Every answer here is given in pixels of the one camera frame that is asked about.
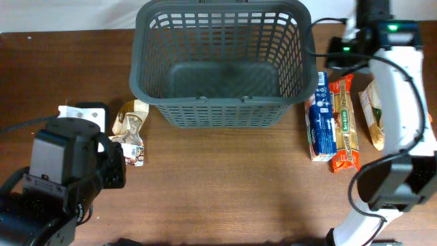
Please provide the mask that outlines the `beige brown snack pouch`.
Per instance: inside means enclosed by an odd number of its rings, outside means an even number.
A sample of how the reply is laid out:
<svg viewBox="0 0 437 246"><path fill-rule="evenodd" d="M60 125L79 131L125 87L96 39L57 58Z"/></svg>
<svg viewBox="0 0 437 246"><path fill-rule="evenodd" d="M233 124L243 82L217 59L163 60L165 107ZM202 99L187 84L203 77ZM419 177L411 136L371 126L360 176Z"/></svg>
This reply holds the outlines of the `beige brown snack pouch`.
<svg viewBox="0 0 437 246"><path fill-rule="evenodd" d="M144 164L144 141L140 130L148 116L150 106L141 100L132 100L119 110L113 124L113 136L109 139L121 144L127 165L140 167Z"/></svg>

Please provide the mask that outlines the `tan orange snack pouch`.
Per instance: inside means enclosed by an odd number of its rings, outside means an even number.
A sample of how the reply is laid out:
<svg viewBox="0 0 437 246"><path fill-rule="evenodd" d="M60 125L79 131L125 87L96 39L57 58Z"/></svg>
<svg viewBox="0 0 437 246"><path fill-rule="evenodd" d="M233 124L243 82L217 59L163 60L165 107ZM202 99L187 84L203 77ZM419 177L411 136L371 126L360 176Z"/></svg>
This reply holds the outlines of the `tan orange snack pouch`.
<svg viewBox="0 0 437 246"><path fill-rule="evenodd" d="M382 119L382 103L376 81L373 80L362 92L358 93L365 116L371 142L377 150L384 149L384 121Z"/></svg>

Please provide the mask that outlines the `blue rectangular food box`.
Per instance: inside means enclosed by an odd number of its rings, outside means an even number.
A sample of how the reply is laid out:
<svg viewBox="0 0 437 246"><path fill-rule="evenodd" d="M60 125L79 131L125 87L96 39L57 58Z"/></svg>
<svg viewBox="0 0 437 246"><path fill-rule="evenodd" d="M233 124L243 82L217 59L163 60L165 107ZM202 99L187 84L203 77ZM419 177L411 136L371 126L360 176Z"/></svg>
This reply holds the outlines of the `blue rectangular food box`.
<svg viewBox="0 0 437 246"><path fill-rule="evenodd" d="M318 72L316 91L305 101L305 122L311 160L330 161L337 153L337 140L326 72Z"/></svg>

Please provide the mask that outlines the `red orange pasta packet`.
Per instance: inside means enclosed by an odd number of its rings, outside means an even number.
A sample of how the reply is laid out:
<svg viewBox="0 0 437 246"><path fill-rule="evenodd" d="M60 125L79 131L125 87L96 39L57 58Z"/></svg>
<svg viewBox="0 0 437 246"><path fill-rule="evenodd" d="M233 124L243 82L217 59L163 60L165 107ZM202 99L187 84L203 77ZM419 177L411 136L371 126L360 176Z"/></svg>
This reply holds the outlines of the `red orange pasta packet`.
<svg viewBox="0 0 437 246"><path fill-rule="evenodd" d="M333 172L349 168L359 170L359 146L351 87L354 76L349 74L329 83L330 100L335 121L337 153L331 159Z"/></svg>

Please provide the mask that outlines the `grey plastic shopping basket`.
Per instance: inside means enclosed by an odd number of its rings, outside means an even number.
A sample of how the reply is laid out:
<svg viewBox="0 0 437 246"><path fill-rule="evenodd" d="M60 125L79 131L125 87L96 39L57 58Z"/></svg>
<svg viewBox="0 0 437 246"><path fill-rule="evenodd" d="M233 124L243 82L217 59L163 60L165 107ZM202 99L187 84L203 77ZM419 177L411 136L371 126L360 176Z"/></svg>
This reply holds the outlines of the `grey plastic shopping basket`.
<svg viewBox="0 0 437 246"><path fill-rule="evenodd" d="M180 128L272 126L318 86L310 24L299 1L150 1L131 92Z"/></svg>

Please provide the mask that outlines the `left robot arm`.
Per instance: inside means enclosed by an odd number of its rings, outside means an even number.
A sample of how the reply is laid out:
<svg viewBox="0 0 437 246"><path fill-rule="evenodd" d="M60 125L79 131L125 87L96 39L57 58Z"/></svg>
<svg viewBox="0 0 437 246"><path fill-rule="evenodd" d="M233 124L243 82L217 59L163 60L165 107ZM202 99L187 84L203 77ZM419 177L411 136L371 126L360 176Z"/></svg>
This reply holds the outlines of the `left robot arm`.
<svg viewBox="0 0 437 246"><path fill-rule="evenodd" d="M70 245L99 193L126 184L122 146L106 134L106 104L62 105L42 121L30 165L1 186L2 245Z"/></svg>

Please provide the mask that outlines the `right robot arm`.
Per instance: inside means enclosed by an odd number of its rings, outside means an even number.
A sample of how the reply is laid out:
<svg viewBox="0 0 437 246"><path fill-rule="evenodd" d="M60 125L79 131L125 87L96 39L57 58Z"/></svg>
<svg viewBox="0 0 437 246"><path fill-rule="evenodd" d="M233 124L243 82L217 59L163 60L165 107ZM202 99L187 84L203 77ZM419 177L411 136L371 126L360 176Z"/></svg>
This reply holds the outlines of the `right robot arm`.
<svg viewBox="0 0 437 246"><path fill-rule="evenodd" d="M427 114L419 25L397 20L388 1L359 0L345 33L329 47L329 68L367 68L380 93L384 149L361 167L349 188L358 199L327 234L327 245L370 245L392 220L436 192L436 137Z"/></svg>

